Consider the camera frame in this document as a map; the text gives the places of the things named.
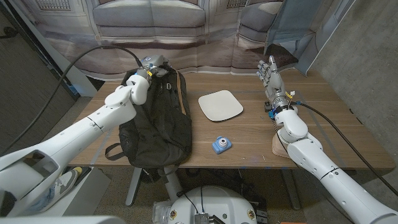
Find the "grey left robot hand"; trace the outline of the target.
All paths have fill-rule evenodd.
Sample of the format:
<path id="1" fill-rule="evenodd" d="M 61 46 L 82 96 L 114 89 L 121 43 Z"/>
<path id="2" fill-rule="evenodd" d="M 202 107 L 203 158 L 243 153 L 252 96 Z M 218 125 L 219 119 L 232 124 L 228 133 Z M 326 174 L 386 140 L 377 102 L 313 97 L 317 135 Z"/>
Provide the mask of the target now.
<path id="1" fill-rule="evenodd" d="M 168 73 L 166 66 L 169 61 L 163 55 L 146 56 L 141 60 L 141 64 L 136 74 L 144 78 L 163 77 Z"/>

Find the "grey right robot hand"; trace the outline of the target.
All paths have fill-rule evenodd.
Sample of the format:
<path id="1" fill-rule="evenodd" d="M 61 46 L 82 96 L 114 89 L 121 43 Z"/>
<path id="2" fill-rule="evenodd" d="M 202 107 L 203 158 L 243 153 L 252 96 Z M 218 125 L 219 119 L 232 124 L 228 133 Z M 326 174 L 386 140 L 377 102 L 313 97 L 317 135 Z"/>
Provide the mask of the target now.
<path id="1" fill-rule="evenodd" d="M 269 63 L 259 61 L 256 75 L 264 85 L 265 93 L 273 109 L 278 107 L 286 108 L 289 105 L 285 94 L 285 85 L 280 73 L 277 71 L 275 58 L 270 55 Z"/>

